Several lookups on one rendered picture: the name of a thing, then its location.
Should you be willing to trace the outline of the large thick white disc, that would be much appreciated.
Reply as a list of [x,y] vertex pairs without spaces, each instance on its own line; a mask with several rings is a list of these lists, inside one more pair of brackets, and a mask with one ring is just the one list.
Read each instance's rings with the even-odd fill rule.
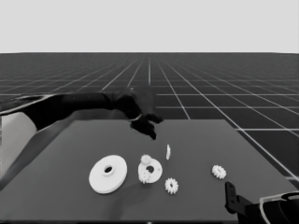
[[98,161],[89,173],[89,184],[99,194],[118,189],[127,176],[127,164],[119,155],[108,155]]

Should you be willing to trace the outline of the white round gear carrier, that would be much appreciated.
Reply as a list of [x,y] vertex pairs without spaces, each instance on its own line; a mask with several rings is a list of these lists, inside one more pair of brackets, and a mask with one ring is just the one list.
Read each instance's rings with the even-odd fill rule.
[[[148,178],[149,183],[155,183],[157,182],[162,174],[163,174],[163,166],[160,164],[159,161],[152,159],[149,166],[153,167],[153,172],[150,174]],[[140,163],[138,165],[138,175],[142,175],[148,168],[148,165],[144,165],[143,163]]]

